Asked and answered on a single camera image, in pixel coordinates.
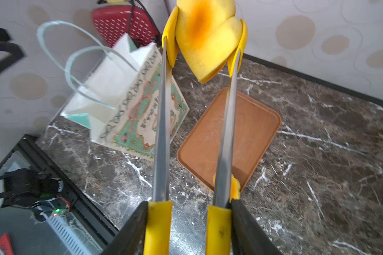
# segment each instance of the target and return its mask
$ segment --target red object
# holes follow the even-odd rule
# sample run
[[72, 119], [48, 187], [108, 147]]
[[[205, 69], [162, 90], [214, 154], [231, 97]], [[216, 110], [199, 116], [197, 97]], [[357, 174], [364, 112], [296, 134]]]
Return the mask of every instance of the red object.
[[56, 196], [57, 198], [60, 198], [62, 199], [62, 201], [64, 201], [64, 203], [66, 204], [66, 206], [68, 207], [68, 212], [71, 210], [71, 204], [70, 202], [68, 202], [65, 198], [63, 198], [61, 195], [58, 195]]
[[[102, 38], [113, 47], [116, 41], [127, 32], [131, 17], [131, 5], [113, 5], [95, 9], [92, 12], [92, 22]], [[158, 31], [149, 19], [146, 11], [138, 6], [133, 8], [133, 20], [129, 36], [139, 40], [142, 46], [153, 42]]]
[[14, 255], [10, 244], [9, 234], [5, 233], [2, 237], [0, 237], [0, 249], [5, 255]]

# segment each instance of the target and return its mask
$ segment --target metal rod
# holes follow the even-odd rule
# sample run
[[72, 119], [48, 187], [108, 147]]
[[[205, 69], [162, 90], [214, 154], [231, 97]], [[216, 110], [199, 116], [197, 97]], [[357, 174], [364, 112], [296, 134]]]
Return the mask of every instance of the metal rod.
[[225, 101], [223, 132], [221, 134], [219, 159], [217, 160], [216, 183], [213, 205], [227, 208], [230, 202], [231, 173], [233, 165], [234, 123], [236, 117], [237, 73], [241, 51], [238, 51], [234, 64], [231, 84]]
[[155, 142], [155, 161], [152, 186], [152, 201], [169, 200], [169, 156], [170, 156], [170, 91], [171, 72], [166, 54], [166, 41], [163, 46], [160, 69], [158, 103], [158, 125]]

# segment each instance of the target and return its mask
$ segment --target plastic tray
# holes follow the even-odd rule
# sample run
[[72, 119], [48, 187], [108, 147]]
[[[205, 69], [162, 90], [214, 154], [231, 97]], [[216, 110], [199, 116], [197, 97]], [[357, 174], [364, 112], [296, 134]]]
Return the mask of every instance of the plastic tray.
[[[211, 190], [214, 190], [226, 97], [227, 88], [219, 92], [177, 152], [180, 164]], [[241, 191], [280, 125], [281, 116], [276, 111], [237, 92], [232, 172], [241, 183]]]

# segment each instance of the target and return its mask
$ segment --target black cable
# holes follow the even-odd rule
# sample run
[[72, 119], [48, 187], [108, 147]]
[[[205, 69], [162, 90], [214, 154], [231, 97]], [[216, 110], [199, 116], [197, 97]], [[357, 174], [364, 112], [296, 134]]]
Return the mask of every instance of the black cable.
[[46, 207], [53, 208], [51, 204], [49, 204], [48, 202], [43, 202], [43, 201], [35, 202], [33, 205], [30, 206], [30, 208], [35, 208], [38, 206], [46, 206]]
[[24, 209], [24, 210], [29, 210], [29, 211], [36, 211], [36, 212], [44, 212], [44, 213], [47, 213], [47, 212], [52, 212], [53, 210], [51, 211], [41, 211], [41, 210], [38, 210], [38, 209], [34, 209], [34, 208], [27, 208], [27, 207], [17, 207], [17, 206], [13, 206], [11, 205], [10, 207], [13, 207], [13, 208], [18, 208], [18, 209]]
[[131, 0], [131, 16], [129, 18], [128, 28], [126, 29], [126, 33], [128, 35], [129, 35], [129, 32], [131, 31], [131, 25], [132, 25], [132, 21], [133, 21], [134, 10], [135, 10], [135, 3], [133, 2], [133, 0]]
[[161, 36], [161, 33], [159, 32], [159, 29], [158, 27], [156, 26], [154, 20], [152, 19], [152, 17], [149, 15], [149, 13], [147, 12], [146, 8], [143, 6], [143, 4], [139, 1], [139, 0], [135, 0], [142, 8], [143, 10], [145, 11], [147, 17], [150, 19], [150, 21], [152, 22], [152, 25], [155, 27], [156, 31], [158, 32], [158, 36]]

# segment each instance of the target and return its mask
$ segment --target red perforated seat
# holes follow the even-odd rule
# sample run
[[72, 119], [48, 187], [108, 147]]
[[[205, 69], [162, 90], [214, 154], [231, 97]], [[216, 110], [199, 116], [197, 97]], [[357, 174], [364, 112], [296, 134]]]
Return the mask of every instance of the red perforated seat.
[[[131, 5], [112, 5], [95, 9], [92, 21], [102, 38], [113, 47], [116, 41], [127, 32], [131, 17]], [[130, 25], [129, 36], [133, 41], [138, 40], [141, 46], [155, 42], [159, 31], [147, 12], [139, 7], [133, 7], [133, 21]]]

